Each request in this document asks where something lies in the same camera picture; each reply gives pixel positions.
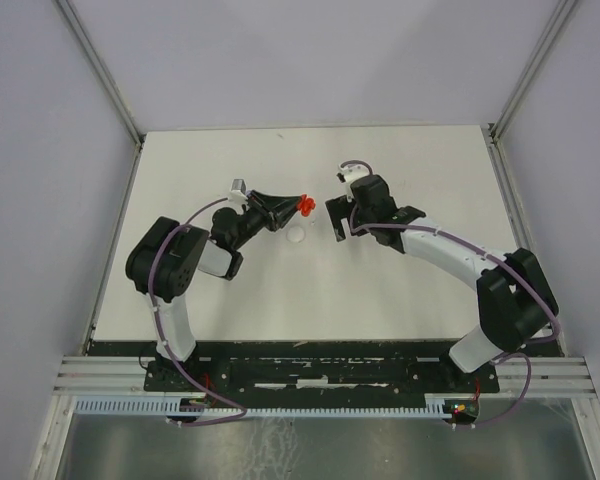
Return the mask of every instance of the white circle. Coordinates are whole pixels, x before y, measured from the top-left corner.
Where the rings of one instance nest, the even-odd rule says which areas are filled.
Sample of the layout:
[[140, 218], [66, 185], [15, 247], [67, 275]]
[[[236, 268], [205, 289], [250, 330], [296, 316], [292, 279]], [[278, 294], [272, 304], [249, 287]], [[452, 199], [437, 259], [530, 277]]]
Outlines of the white circle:
[[291, 243], [300, 243], [302, 240], [304, 240], [304, 237], [304, 228], [302, 228], [300, 225], [294, 225], [287, 231], [287, 240], [289, 240]]

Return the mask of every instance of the wall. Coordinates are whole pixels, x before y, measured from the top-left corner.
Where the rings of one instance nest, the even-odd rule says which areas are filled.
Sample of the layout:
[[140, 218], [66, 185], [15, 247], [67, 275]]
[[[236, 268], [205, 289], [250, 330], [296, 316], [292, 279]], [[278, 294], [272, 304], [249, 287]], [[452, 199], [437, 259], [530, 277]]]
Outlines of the wall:
[[600, 394], [600, 0], [582, 2], [505, 148], [570, 352]]
[[49, 0], [0, 2], [0, 479], [93, 308], [133, 145]]
[[144, 132], [494, 122], [557, 0], [74, 0]]

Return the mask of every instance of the white table surface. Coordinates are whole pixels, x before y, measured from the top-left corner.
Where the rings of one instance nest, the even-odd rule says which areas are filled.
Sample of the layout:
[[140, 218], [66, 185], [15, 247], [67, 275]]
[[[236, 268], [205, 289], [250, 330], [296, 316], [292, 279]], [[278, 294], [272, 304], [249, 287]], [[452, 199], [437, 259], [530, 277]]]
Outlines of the white table surface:
[[[515, 249], [478, 126], [347, 127], [149, 133], [140, 158], [94, 338], [155, 338], [126, 259], [160, 216], [179, 221], [225, 196], [234, 178], [272, 195], [308, 193], [306, 238], [261, 232], [242, 249], [231, 282], [197, 272], [187, 292], [202, 340], [458, 338], [478, 322], [475, 293], [419, 259], [370, 236], [337, 243], [325, 200], [343, 194], [337, 164], [363, 159], [391, 189], [446, 229], [479, 244]], [[211, 213], [196, 222], [211, 227]]]

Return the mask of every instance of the gray floor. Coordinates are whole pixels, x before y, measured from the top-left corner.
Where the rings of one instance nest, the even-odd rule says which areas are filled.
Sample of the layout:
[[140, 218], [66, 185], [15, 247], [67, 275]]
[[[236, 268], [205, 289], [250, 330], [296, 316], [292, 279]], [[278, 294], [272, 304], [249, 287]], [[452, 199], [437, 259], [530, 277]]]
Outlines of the gray floor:
[[[507, 405], [482, 401], [487, 418]], [[502, 423], [258, 419], [178, 429], [75, 416], [58, 479], [593, 479], [571, 404], [528, 401]]]

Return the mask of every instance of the red object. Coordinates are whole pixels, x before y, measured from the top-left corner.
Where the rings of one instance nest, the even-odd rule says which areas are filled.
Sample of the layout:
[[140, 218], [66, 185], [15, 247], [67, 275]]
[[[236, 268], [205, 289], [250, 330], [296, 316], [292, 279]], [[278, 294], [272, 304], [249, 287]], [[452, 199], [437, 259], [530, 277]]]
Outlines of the red object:
[[316, 201], [308, 197], [306, 193], [302, 194], [302, 199], [298, 202], [298, 210], [302, 214], [303, 217], [308, 217], [311, 213], [311, 210], [316, 208]]

